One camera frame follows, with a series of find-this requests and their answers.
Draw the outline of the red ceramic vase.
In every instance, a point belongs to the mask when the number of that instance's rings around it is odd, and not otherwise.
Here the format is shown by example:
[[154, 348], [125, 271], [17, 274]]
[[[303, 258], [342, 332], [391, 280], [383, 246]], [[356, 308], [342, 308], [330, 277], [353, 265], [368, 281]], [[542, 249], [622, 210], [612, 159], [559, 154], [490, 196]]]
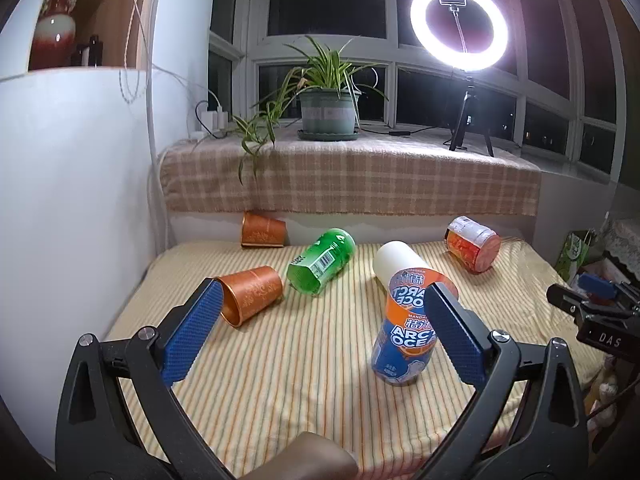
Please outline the red ceramic vase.
[[30, 70], [65, 66], [76, 37], [77, 0], [43, 0], [29, 55]]

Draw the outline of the far orange paper cup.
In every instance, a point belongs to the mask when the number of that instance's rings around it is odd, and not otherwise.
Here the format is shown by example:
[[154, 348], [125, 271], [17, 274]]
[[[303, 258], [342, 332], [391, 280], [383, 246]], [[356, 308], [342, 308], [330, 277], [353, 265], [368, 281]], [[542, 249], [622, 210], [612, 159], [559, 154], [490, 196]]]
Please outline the far orange paper cup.
[[285, 245], [286, 224], [284, 221], [264, 217], [245, 211], [241, 226], [241, 246], [245, 248], [279, 248]]

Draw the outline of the green bottle-label cup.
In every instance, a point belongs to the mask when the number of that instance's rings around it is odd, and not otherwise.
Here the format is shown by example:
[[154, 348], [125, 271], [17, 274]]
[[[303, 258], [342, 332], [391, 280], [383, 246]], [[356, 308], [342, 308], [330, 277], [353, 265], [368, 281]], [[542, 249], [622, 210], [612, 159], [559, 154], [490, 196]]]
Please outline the green bottle-label cup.
[[355, 252], [356, 243], [349, 232], [329, 229], [288, 264], [286, 278], [299, 292], [319, 295]]

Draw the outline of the striped yellow tablecloth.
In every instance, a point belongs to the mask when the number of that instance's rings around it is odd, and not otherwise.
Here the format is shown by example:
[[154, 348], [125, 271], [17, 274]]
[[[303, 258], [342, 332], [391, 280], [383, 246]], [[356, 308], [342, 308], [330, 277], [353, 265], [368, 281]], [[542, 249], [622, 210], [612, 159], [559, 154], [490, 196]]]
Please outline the striped yellow tablecloth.
[[[457, 286], [486, 326], [519, 341], [567, 341], [582, 384], [603, 354], [576, 339], [573, 321], [550, 306], [558, 274], [524, 240], [507, 238], [497, 260], [472, 274], [441, 242], [414, 250]], [[237, 476], [281, 452], [304, 431], [352, 456], [363, 479], [407, 478], [446, 436], [472, 396], [442, 347], [414, 382], [394, 386], [373, 373], [373, 345], [386, 292], [373, 272], [375, 244], [317, 296], [285, 287], [282, 298], [240, 327], [215, 324], [175, 395], [218, 458]]]

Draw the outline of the plaid beige windowsill cloth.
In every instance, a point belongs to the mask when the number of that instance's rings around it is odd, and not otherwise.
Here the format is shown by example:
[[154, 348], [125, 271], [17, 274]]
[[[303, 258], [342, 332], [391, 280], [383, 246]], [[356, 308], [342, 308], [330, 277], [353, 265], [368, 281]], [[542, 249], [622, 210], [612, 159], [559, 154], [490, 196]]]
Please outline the plaid beige windowsill cloth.
[[389, 216], [536, 216], [541, 171], [498, 150], [450, 152], [427, 138], [303, 141], [281, 132], [250, 158], [239, 141], [177, 144], [160, 164], [169, 211]]

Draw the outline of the green carton box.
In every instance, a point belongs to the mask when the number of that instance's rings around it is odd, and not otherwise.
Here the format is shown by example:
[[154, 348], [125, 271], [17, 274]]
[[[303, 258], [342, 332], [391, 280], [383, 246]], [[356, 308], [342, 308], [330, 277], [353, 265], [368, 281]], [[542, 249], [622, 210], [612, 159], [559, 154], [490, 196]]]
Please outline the green carton box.
[[593, 229], [570, 231], [567, 234], [554, 265], [555, 271], [564, 282], [570, 283], [574, 280], [597, 237], [598, 234]]

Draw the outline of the black tripod stand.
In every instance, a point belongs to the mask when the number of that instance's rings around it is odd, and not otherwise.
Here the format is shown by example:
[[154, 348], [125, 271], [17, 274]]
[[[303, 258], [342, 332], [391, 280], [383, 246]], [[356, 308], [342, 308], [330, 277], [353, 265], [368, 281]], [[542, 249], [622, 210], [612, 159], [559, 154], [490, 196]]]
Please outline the black tripod stand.
[[[466, 46], [465, 36], [459, 18], [460, 10], [465, 8], [468, 2], [466, 0], [438, 0], [438, 3], [441, 6], [446, 6], [454, 18], [454, 24], [456, 24], [457, 27], [462, 52], [464, 54], [468, 54], [469, 51]], [[456, 128], [452, 130], [451, 139], [449, 141], [449, 149], [452, 152], [457, 150], [466, 150], [466, 147], [463, 145], [466, 128], [468, 128], [470, 120], [473, 118], [473, 113], [475, 112], [477, 104], [477, 91], [474, 79], [470, 75], [465, 75], [464, 78], [466, 82], [465, 94], [463, 96]]]

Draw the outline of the white paper cup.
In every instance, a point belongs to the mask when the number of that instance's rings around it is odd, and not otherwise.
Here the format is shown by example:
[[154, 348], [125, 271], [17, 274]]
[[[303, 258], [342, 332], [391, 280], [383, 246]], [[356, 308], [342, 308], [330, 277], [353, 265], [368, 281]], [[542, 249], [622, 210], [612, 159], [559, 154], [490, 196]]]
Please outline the white paper cup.
[[429, 269], [431, 266], [409, 245], [401, 240], [392, 240], [384, 244], [373, 259], [375, 277], [385, 290], [390, 280], [399, 271], [413, 268]]

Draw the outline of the white lace cloth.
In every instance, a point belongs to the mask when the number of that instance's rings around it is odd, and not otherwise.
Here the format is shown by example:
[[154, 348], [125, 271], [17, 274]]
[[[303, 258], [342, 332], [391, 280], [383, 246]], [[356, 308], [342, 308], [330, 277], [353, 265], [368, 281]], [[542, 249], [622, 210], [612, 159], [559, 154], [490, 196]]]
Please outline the white lace cloth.
[[639, 219], [610, 219], [602, 237], [605, 250], [633, 274], [639, 275]]

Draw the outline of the white power adapters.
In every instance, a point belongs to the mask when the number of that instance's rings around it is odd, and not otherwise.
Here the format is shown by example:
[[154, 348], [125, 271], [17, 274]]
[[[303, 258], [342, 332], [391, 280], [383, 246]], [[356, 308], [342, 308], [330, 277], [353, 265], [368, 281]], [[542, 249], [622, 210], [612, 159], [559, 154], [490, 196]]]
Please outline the white power adapters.
[[205, 102], [202, 101], [195, 107], [194, 116], [196, 129], [194, 133], [191, 133], [191, 138], [197, 141], [204, 139], [225, 139], [228, 136], [228, 113], [220, 106], [218, 106], [216, 110], [206, 110], [204, 105]]

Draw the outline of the Arctic Ocean orange-blue cup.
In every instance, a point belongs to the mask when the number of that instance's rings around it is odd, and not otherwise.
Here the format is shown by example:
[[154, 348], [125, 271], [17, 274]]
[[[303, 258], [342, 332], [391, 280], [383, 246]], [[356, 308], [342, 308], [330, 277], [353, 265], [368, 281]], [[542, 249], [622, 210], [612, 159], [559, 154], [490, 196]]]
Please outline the Arctic Ocean orange-blue cup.
[[371, 368], [392, 385], [412, 382], [430, 362], [437, 336], [425, 315], [425, 292], [434, 283], [445, 285], [459, 298], [456, 285], [431, 269], [408, 268], [390, 278], [383, 323], [372, 349]]

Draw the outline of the potted spider plant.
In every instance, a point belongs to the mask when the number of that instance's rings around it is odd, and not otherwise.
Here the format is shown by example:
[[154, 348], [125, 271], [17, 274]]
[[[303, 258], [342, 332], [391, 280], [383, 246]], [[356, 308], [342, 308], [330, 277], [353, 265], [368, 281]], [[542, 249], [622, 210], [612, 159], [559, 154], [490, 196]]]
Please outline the potted spider plant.
[[359, 100], [364, 89], [387, 98], [376, 82], [356, 81], [364, 70], [375, 73], [375, 63], [352, 62], [344, 58], [344, 46], [332, 48], [310, 35], [305, 39], [310, 51], [296, 44], [287, 45], [303, 57], [303, 62], [292, 66], [280, 86], [254, 104], [253, 114], [233, 117], [243, 151], [238, 165], [240, 182], [244, 181], [245, 164], [249, 162], [257, 171], [262, 151], [276, 145], [277, 128], [294, 103], [300, 106], [303, 138], [329, 142], [355, 139], [361, 124]]

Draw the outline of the near orange paper cup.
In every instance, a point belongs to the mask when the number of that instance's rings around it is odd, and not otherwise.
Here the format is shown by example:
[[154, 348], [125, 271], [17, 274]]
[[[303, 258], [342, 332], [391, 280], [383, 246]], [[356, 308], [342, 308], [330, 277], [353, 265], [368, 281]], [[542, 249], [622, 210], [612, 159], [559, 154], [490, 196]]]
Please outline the near orange paper cup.
[[280, 299], [283, 285], [271, 266], [241, 271], [215, 278], [222, 289], [221, 315], [238, 328]]

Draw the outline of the orange paper cup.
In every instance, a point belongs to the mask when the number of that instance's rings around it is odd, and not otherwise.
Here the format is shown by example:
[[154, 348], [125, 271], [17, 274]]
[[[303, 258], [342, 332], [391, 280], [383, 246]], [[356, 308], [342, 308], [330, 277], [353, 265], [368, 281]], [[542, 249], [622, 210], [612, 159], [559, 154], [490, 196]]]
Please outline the orange paper cup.
[[245, 211], [241, 226], [241, 246], [245, 248], [279, 248], [285, 245], [286, 224], [284, 221], [264, 217]]
[[283, 285], [271, 266], [241, 271], [215, 278], [222, 289], [221, 315], [238, 328], [280, 299]]

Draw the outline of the orange fruit-label cup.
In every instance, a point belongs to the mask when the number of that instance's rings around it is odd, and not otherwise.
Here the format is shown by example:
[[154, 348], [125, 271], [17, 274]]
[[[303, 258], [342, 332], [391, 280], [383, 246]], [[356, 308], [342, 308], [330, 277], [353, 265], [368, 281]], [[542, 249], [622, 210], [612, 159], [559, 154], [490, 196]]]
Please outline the orange fruit-label cup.
[[501, 246], [501, 238], [494, 230], [465, 216], [449, 223], [445, 240], [447, 249], [476, 274], [492, 266]]

